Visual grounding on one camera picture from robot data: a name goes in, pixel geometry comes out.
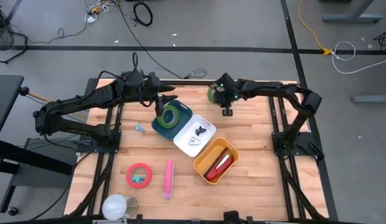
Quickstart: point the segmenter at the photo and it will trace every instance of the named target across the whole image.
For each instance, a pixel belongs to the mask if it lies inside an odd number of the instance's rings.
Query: white tray
[[[201,126],[207,131],[199,136],[195,134],[196,129]],[[217,128],[200,115],[193,117],[185,124],[181,131],[174,137],[174,144],[185,152],[188,156],[195,157],[204,148],[211,137],[215,134]],[[189,138],[194,137],[200,141],[198,145],[189,145]]]

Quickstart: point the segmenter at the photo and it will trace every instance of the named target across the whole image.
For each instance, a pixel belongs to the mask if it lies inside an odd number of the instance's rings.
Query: wooden tabletop
[[[111,79],[101,79],[98,86],[110,82]],[[109,195],[134,196],[138,201],[137,213],[143,214],[144,219],[223,220],[224,212],[237,210],[240,217],[252,216],[254,220],[287,220],[280,167],[271,140],[273,125],[268,98],[236,101],[232,105],[233,116],[223,117],[222,109],[209,103],[207,89],[207,86],[200,85],[176,85],[176,89],[167,95],[178,95],[178,100],[190,107],[194,114],[215,125],[217,131],[210,142],[224,138],[238,149],[240,159],[220,182],[207,184],[194,170],[194,158],[152,129],[154,105],[145,108],[139,103],[127,103],[123,108],[122,139],[113,164]],[[296,111],[286,100],[285,106],[291,123]],[[91,109],[88,124],[104,123],[105,118],[106,110]],[[280,117],[278,121],[283,130]],[[146,130],[144,133],[134,130],[138,123]],[[174,188],[169,200],[162,197],[167,159],[172,159],[175,164]],[[147,164],[153,176],[147,187],[133,189],[126,183],[126,172],[139,162]],[[96,163],[97,154],[92,154],[75,169],[65,214],[72,212],[90,190]],[[310,156],[298,156],[296,163],[303,192],[319,213],[328,217],[316,161]],[[298,217],[296,197],[291,188],[290,191],[294,214]],[[98,213],[101,192],[100,189],[94,213]]]

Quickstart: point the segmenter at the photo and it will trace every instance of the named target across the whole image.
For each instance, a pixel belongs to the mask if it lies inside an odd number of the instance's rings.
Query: yellow container
[[[210,169],[210,166],[215,162],[215,160],[219,157],[222,151],[227,148],[228,154],[233,156],[232,164],[212,181],[208,181],[204,174]],[[235,149],[229,142],[224,140],[223,138],[215,139],[204,151],[200,154],[196,160],[194,161],[194,169],[200,174],[201,177],[204,178],[209,184],[218,184],[219,180],[228,172],[229,168],[233,166],[233,164],[238,160],[239,154],[237,149]]]

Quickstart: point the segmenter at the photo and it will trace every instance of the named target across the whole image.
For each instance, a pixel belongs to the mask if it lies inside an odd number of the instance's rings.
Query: gray floor
[[[386,29],[386,0],[375,1],[368,12],[383,13],[378,24],[325,24],[321,15],[347,12],[350,4],[306,1],[303,18],[317,31],[319,40],[328,48],[339,41],[352,42],[358,49],[378,50],[372,38]],[[8,14],[15,0],[2,0]],[[290,48],[279,1],[274,0],[156,0],[147,2],[154,13],[152,27],[132,27],[136,36],[148,46],[216,46]],[[317,49],[312,35],[298,19],[298,0],[288,0],[288,9],[300,49]],[[83,27],[83,0],[24,0],[12,19],[32,40],[49,40],[63,27],[66,34]],[[131,4],[123,4],[132,14]],[[56,40],[51,45],[137,46],[123,24],[117,8],[101,14],[98,20],[77,37]],[[7,57],[13,51],[1,52]],[[23,75],[31,92],[50,99],[82,94],[88,78],[101,70],[115,73],[131,70],[132,52],[112,51],[28,51],[9,65],[0,64],[0,74]],[[161,78],[172,75],[156,65],[144,53],[139,54],[139,68],[154,71]],[[201,67],[206,78],[218,78],[229,72],[235,78],[256,80],[298,80],[292,54],[238,52],[152,52],[167,68],[185,75]],[[385,60],[386,56],[357,56],[348,63],[337,63],[343,71],[352,71]],[[316,115],[322,146],[326,155],[331,187],[339,219],[361,223],[386,223],[386,105],[350,103],[356,94],[386,93],[386,63],[352,75],[342,75],[332,67],[331,58],[301,55],[308,86],[323,97]],[[26,138],[38,137],[32,112],[40,105],[19,97],[2,130],[0,139],[24,144]],[[0,188],[7,175],[0,175]],[[0,214],[0,222],[26,220],[48,207],[62,189],[24,187],[16,190],[12,206],[20,215]],[[62,214],[65,197],[45,217]]]

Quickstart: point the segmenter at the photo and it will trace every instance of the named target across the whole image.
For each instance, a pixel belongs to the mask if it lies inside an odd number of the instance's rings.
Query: pink marker
[[[174,183],[174,162],[170,159],[167,160],[166,176],[164,178],[164,193],[162,196],[165,199],[172,197],[172,185]]]

